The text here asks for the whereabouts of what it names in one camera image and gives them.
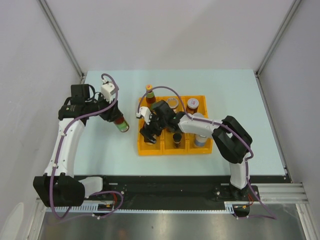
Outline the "small black-lid spice jar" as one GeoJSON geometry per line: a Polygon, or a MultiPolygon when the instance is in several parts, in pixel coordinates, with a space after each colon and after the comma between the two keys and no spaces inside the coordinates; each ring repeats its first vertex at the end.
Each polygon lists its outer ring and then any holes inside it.
{"type": "Polygon", "coordinates": [[[168,128],[167,128],[167,132],[169,132],[169,133],[174,133],[175,130],[174,130],[173,128],[171,128],[171,127],[168,127],[168,128]]]}

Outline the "clear flask-shaped glass jar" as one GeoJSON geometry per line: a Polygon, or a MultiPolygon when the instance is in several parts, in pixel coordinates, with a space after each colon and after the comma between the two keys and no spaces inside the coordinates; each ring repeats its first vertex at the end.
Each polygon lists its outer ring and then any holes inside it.
{"type": "Polygon", "coordinates": [[[179,107],[179,100],[175,97],[170,97],[166,100],[168,106],[174,110],[175,112],[177,111],[177,108],[179,107]]]}

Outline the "tall red sauce bottle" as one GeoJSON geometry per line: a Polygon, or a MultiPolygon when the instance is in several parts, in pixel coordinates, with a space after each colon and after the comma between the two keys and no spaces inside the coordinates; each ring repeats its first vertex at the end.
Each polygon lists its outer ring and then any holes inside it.
{"type": "Polygon", "coordinates": [[[152,91],[153,86],[151,84],[148,84],[145,86],[146,89],[146,96],[145,100],[147,103],[147,106],[149,107],[150,110],[153,109],[154,104],[156,103],[156,96],[154,92],[152,91]]]}

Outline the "dark spice shaker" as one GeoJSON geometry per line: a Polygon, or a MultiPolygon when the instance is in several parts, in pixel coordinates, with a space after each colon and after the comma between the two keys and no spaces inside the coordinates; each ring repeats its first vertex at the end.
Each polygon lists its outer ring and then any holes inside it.
{"type": "Polygon", "coordinates": [[[182,134],[181,133],[174,133],[172,136],[173,145],[175,148],[179,148],[181,145],[182,134]]]}

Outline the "blue-label pearl jar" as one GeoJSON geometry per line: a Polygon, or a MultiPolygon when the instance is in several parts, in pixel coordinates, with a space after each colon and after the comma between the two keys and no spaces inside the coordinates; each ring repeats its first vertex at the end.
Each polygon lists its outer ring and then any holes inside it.
{"type": "Polygon", "coordinates": [[[193,119],[195,119],[195,118],[204,118],[205,116],[202,114],[202,113],[200,113],[200,112],[196,112],[196,113],[194,113],[193,115],[192,115],[192,118],[193,119]]]}
{"type": "Polygon", "coordinates": [[[206,136],[199,135],[199,134],[194,135],[194,145],[196,147],[199,147],[199,148],[204,147],[207,140],[208,140],[208,138],[206,136]]]}

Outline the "green-label sauce bottle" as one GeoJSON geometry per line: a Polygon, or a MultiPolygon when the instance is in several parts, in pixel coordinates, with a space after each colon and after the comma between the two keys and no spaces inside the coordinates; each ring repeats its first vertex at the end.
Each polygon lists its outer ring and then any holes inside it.
{"type": "Polygon", "coordinates": [[[127,123],[127,121],[125,120],[125,118],[123,116],[114,120],[113,123],[118,128],[118,130],[122,133],[125,133],[130,129],[129,124],[127,123]]]}

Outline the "black-cap squeeze bottle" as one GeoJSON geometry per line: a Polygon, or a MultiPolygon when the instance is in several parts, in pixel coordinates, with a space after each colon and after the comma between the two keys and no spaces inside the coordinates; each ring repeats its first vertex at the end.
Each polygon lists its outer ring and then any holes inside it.
{"type": "Polygon", "coordinates": [[[144,143],[147,145],[155,145],[157,143],[157,136],[154,135],[151,138],[144,138],[144,143]]]}

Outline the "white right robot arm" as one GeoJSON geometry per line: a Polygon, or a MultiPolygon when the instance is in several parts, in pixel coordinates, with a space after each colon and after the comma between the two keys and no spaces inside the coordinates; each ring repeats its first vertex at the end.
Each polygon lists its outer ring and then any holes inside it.
{"type": "Polygon", "coordinates": [[[253,139],[233,116],[214,121],[185,110],[174,112],[166,101],[160,100],[154,104],[153,110],[147,106],[138,106],[136,117],[144,120],[139,132],[148,144],[156,144],[156,137],[164,129],[213,139],[221,156],[229,162],[231,196],[237,201],[248,196],[250,176],[246,155],[250,153],[250,158],[253,157],[253,139]]]}

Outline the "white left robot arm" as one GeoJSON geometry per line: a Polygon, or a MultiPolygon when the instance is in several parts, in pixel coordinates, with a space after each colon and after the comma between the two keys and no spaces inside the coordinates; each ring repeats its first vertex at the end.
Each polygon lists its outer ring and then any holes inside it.
{"type": "Polygon", "coordinates": [[[99,116],[112,123],[122,113],[115,98],[118,88],[110,81],[96,92],[90,84],[74,84],[58,111],[58,135],[52,156],[42,176],[36,176],[33,187],[46,207],[78,207],[94,194],[105,200],[111,188],[99,176],[82,180],[74,178],[74,164],[81,135],[90,117],[99,116]]]}

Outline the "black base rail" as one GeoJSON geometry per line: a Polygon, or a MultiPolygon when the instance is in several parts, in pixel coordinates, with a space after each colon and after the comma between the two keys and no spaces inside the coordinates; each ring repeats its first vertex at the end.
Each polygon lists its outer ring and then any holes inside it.
{"type": "Polygon", "coordinates": [[[90,200],[111,201],[114,199],[111,191],[121,193],[116,203],[151,202],[172,205],[193,203],[208,206],[213,202],[246,202],[253,194],[235,199],[230,191],[230,176],[125,176],[104,175],[103,194],[91,196],[90,200]]]}

